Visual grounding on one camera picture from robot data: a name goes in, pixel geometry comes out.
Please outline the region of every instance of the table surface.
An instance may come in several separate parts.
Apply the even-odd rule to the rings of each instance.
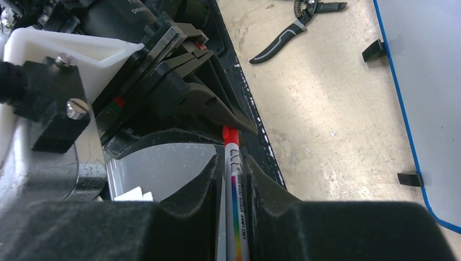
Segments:
[[[426,206],[461,233],[461,3],[375,3]]]
[[[382,39],[374,3],[347,2],[343,12],[315,15],[269,62],[251,65],[293,22],[293,1],[218,0],[289,192],[424,204],[421,189],[396,175],[415,163],[388,59],[362,59]],[[433,13],[424,14],[432,22]],[[461,260],[461,235],[442,231]]]

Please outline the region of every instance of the metal plate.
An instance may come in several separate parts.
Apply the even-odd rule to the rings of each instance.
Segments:
[[[426,206],[461,233],[461,2],[375,0],[375,7]]]

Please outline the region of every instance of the coiled spring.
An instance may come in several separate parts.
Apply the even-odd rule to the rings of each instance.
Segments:
[[[293,10],[295,11],[296,18],[300,18],[302,16],[301,11],[301,3],[303,0],[295,0],[295,5],[293,6]]]

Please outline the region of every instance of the blue line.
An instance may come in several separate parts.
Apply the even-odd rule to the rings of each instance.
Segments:
[[[392,56],[390,55],[389,44],[388,44],[388,41],[387,41],[387,38],[386,38],[386,32],[384,30],[383,21],[381,20],[381,13],[379,12],[378,0],[373,0],[373,2],[375,3],[376,14],[378,15],[379,27],[381,28],[381,33],[383,34],[383,39],[384,39],[384,43],[385,43],[385,46],[386,46],[386,51],[387,51],[388,58],[389,58],[390,70],[392,72],[392,77],[394,79],[395,89],[397,90],[398,102],[400,103],[400,109],[402,110],[403,121],[405,122],[405,127],[407,129],[408,140],[410,141],[410,147],[412,148],[412,154],[413,154],[413,159],[415,161],[416,173],[418,173],[421,180],[423,180],[422,176],[421,176],[421,170],[419,168],[418,158],[416,156],[415,145],[414,145],[413,139],[412,139],[412,133],[410,131],[410,126],[408,124],[407,114],[405,113],[405,106],[403,105],[402,94],[400,93],[400,87],[398,86],[397,75],[395,74],[394,63],[392,62]],[[448,222],[438,218],[435,215],[435,213],[432,211],[431,206],[429,205],[429,199],[427,198],[426,190],[425,190],[424,186],[421,187],[421,191],[422,191],[422,197],[424,199],[424,204],[426,204],[427,210],[429,211],[429,213],[431,213],[434,216],[435,220],[441,226],[461,234],[461,227],[458,227],[458,226],[456,226],[454,224],[448,223]]]

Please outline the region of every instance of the black handle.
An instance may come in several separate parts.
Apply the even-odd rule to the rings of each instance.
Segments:
[[[260,54],[250,60],[250,64],[260,64],[274,57],[291,39],[306,31],[305,25],[296,20],[286,27],[273,42]]]

